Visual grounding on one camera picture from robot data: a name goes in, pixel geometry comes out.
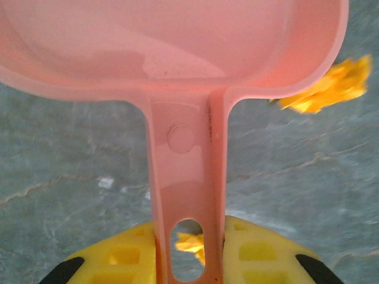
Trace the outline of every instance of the pink plastic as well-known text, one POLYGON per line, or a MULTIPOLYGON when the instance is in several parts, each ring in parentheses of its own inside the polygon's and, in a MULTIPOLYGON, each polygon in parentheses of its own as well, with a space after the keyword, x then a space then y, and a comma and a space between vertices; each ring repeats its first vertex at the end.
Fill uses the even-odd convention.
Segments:
POLYGON ((229 112, 317 81, 347 19, 348 0, 0 0, 0 80, 47 98, 140 108, 158 281, 180 283, 169 238, 191 218, 207 258, 193 283, 222 283, 229 112))

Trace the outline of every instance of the yellow plastic piece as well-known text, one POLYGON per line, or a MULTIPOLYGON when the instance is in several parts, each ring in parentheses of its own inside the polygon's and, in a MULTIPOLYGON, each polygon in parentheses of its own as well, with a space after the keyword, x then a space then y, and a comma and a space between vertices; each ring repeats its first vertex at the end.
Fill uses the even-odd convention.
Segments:
POLYGON ((282 109, 291 108, 301 114, 318 113, 324 107, 349 101, 367 91, 366 80, 372 72, 372 56, 357 62, 348 59, 335 65, 310 89, 279 100, 282 109))
POLYGON ((156 284, 153 223, 145 223, 74 253, 84 263, 68 284, 156 284))
POLYGON ((226 217, 224 284, 314 284, 297 261, 297 254, 319 259, 314 252, 269 229, 226 217))
POLYGON ((203 234, 192 235, 186 233, 178 233, 178 238, 179 241, 175 243, 176 249, 179 251, 194 253, 199 262, 205 266, 203 234))

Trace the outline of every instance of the gray marble floor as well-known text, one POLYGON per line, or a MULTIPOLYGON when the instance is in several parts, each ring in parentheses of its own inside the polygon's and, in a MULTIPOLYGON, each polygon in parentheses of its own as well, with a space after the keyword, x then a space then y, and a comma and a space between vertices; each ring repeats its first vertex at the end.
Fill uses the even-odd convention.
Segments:
MULTIPOLYGON (((351 1, 338 61, 369 53, 379 66, 378 15, 377 0, 351 1)), ((347 284, 379 282, 377 67, 369 86, 317 115, 248 100, 229 120, 227 214, 310 247, 347 284)), ((150 220, 144 119, 132 105, 1 85, 0 143, 0 283, 38 283, 74 251, 150 220)), ((199 274, 192 255, 180 263, 179 274, 199 274)))

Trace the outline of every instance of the scoop handle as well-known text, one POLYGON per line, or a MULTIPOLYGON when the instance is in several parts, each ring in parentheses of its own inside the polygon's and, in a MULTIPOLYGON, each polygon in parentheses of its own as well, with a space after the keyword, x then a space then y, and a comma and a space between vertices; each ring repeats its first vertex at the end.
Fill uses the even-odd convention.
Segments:
POLYGON ((221 98, 159 93, 145 111, 157 280, 164 284, 182 283, 172 274, 170 236, 185 219, 202 227, 208 260, 203 275, 190 283, 222 283, 227 115, 221 98))

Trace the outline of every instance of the circular indent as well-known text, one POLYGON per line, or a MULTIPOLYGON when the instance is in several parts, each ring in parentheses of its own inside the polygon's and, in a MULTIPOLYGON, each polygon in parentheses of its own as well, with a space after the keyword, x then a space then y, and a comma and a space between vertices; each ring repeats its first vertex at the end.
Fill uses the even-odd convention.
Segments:
POLYGON ((178 154, 185 154, 193 148, 195 136, 192 130, 184 125, 175 126, 168 134, 168 146, 178 154))

